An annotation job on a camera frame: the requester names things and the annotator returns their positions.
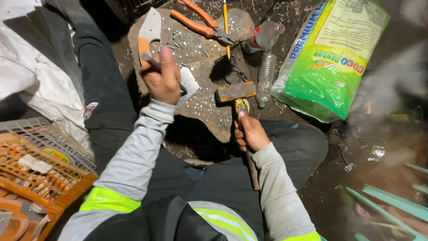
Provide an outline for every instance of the rice bag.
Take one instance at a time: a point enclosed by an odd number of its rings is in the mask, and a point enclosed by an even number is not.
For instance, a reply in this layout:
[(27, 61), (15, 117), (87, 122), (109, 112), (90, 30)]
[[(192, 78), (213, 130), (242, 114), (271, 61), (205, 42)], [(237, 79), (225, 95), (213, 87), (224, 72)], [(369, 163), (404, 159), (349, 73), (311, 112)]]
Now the rice bag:
[(374, 0), (323, 0), (300, 29), (272, 96), (324, 123), (345, 119), (389, 19)]

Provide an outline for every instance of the reflective stripe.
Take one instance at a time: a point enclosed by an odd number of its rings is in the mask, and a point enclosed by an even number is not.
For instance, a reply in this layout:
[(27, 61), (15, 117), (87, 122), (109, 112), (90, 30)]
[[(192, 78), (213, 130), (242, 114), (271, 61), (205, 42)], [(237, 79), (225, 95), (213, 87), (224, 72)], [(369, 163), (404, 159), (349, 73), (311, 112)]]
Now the reflective stripe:
[(141, 206), (141, 202), (132, 200), (107, 188), (94, 187), (79, 211), (109, 209), (130, 213)]
[(195, 208), (194, 210), (205, 221), (241, 236), (244, 240), (257, 240), (245, 224), (229, 213), (204, 208)]
[(286, 238), (281, 241), (321, 241), (321, 237), (317, 232), (313, 232), (307, 235)]

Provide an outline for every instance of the teal metal bar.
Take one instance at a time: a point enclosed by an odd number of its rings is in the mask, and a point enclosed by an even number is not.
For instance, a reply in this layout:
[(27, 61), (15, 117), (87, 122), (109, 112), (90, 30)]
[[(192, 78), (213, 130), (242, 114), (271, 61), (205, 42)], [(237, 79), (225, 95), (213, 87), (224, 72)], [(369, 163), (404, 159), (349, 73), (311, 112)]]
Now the teal metal bar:
[(400, 227), (405, 229), (408, 233), (415, 236), (415, 239), (413, 239), (413, 241), (428, 241), (428, 239), (425, 238), (424, 236), (422, 236), (420, 233), (416, 232), (415, 230), (413, 230), (412, 228), (407, 226), (405, 223), (403, 223), (402, 221), (400, 221), (399, 219), (397, 219), (396, 217), (394, 217), (393, 215), (391, 215), (387, 211), (383, 210), (381, 207), (377, 206), (374, 202), (370, 201), (369, 199), (367, 199), (363, 195), (359, 194), (358, 192), (354, 191), (353, 189), (351, 189), (349, 187), (346, 187), (346, 190), (350, 194), (352, 194), (354, 197), (358, 198), (360, 201), (364, 202), (366, 205), (368, 205), (369, 207), (374, 209), (376, 212), (384, 215), (389, 220), (391, 220), (393, 223), (399, 225)]
[(367, 193), (370, 196), (373, 196), (379, 200), (382, 200), (388, 204), (398, 207), (399, 209), (410, 213), (422, 220), (428, 222), (428, 208), (405, 200), (404, 198), (397, 197), (393, 194), (380, 190), (376, 187), (364, 184), (363, 193)]
[(370, 241), (368, 238), (364, 237), (364, 235), (359, 232), (354, 235), (355, 239), (358, 241)]
[(421, 172), (424, 172), (424, 173), (428, 174), (428, 170), (425, 169), (425, 168), (422, 168), (422, 167), (419, 167), (419, 166), (415, 166), (415, 165), (412, 165), (412, 164), (409, 164), (409, 163), (404, 163), (404, 165), (406, 167), (410, 167), (410, 168), (413, 168), (415, 170), (418, 170), (418, 171), (421, 171)]
[(426, 193), (428, 194), (428, 187), (423, 187), (421, 185), (417, 185), (417, 184), (413, 184), (412, 185), (413, 189), (418, 190), (420, 192)]

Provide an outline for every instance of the black pants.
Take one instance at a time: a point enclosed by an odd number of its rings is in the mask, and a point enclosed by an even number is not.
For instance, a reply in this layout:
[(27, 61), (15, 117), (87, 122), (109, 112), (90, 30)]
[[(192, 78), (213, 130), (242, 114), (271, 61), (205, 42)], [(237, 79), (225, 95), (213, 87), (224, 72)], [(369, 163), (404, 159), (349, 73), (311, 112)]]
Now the black pants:
[[(110, 43), (97, 29), (76, 28), (73, 38), (80, 53), (85, 104), (98, 102), (85, 121), (101, 173), (130, 135), (137, 113), (122, 80)], [(278, 120), (260, 120), (269, 139), (284, 159), (287, 173), (299, 189), (324, 160), (328, 143), (316, 127)], [(204, 176), (191, 182), (188, 164), (161, 147), (143, 205), (178, 194), (185, 201), (210, 201), (236, 211), (264, 240), (259, 192), (254, 191), (244, 161), (235, 158), (206, 167)]]

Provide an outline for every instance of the yellow pencil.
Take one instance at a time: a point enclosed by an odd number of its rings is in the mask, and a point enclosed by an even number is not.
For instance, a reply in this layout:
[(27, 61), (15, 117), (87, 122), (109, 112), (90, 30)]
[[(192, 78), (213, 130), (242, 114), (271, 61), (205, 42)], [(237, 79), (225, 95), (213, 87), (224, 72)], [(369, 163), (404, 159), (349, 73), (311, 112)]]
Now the yellow pencil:
[[(226, 8), (226, 0), (223, 0), (223, 12), (224, 12), (224, 31), (226, 34), (229, 34), (229, 26), (227, 24), (227, 8)], [(230, 59), (230, 46), (226, 46), (227, 57)]]

